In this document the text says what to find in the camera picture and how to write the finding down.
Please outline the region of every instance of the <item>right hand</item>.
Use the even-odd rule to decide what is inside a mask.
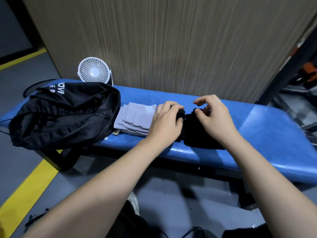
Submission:
[[[203,96],[194,101],[194,104],[197,106],[202,106],[205,103],[207,106],[204,107],[203,111],[196,108],[195,113],[210,136],[220,143],[224,143],[231,140],[232,136],[239,135],[239,132],[233,124],[228,108],[216,95]]]

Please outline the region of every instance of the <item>black folded cloth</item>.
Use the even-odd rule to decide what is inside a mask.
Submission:
[[[184,110],[179,110],[176,120],[183,118],[183,128],[180,136],[175,142],[184,140],[184,144],[195,148],[224,149],[224,147],[212,138],[198,120],[195,109],[191,114],[186,114]]]

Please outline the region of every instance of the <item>person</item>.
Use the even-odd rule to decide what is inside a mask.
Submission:
[[[198,119],[240,167],[272,236],[317,237],[317,206],[239,134],[216,95],[194,101],[198,106],[205,103],[203,111],[195,109]],[[179,136],[183,125],[181,118],[175,122],[179,109],[184,107],[173,101],[159,105],[145,139],[62,200],[24,238],[104,238],[143,172]]]

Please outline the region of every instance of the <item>white shoe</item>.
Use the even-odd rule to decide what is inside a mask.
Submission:
[[[135,214],[139,216],[140,215],[139,202],[138,202],[137,196],[135,195],[133,191],[131,192],[127,200],[131,202]]]

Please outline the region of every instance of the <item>fan grille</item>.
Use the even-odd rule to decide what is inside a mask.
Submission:
[[[108,83],[110,70],[108,65],[95,57],[85,58],[78,66],[78,76],[83,82]]]

